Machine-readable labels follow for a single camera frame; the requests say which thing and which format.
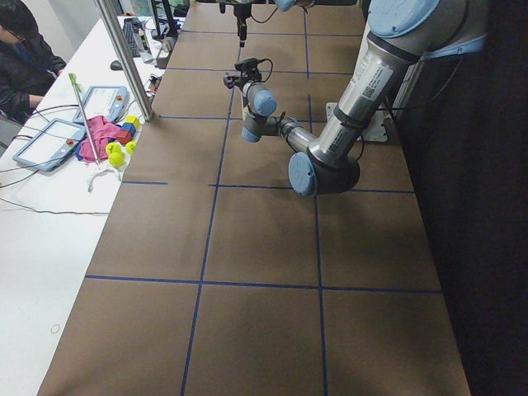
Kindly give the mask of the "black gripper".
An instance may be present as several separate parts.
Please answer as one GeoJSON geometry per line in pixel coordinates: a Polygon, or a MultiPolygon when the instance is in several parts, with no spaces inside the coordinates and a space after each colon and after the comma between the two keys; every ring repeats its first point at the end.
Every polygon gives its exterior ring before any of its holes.
{"type": "Polygon", "coordinates": [[[233,14],[237,18],[237,28],[238,28],[238,38],[239,38],[239,45],[245,46],[247,34],[248,34],[248,27],[246,25],[246,20],[251,17],[252,15],[252,3],[239,3],[236,2],[233,5],[233,14]]]}
{"type": "Polygon", "coordinates": [[[243,89],[247,83],[254,83],[261,81],[260,73],[241,73],[239,75],[226,73],[223,77],[223,83],[228,89],[238,87],[243,89]]]}

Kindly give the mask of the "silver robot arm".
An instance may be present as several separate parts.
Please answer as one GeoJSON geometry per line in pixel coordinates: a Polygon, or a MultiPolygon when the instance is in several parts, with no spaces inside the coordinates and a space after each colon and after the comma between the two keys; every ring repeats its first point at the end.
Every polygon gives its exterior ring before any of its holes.
{"type": "Polygon", "coordinates": [[[487,1],[372,1],[363,35],[365,53],[319,136],[281,115],[250,58],[235,64],[237,74],[224,85],[237,87],[246,111],[242,136],[257,142],[280,136],[294,150],[288,174],[302,196],[341,193],[358,181],[361,170],[349,153],[385,95],[401,85],[408,68],[420,60],[479,52],[486,38],[487,1]]]}
{"type": "MultiPolygon", "coordinates": [[[[221,14],[226,13],[226,7],[230,6],[233,8],[233,15],[237,22],[237,36],[239,38],[239,47],[245,46],[248,36],[248,24],[247,19],[252,18],[252,5],[255,3],[253,0],[234,0],[234,1],[218,1],[219,11],[221,14]]],[[[297,1],[297,0],[277,0],[273,1],[276,5],[276,9],[286,12],[293,6],[302,7],[304,10],[314,5],[314,1],[297,1]]]]}

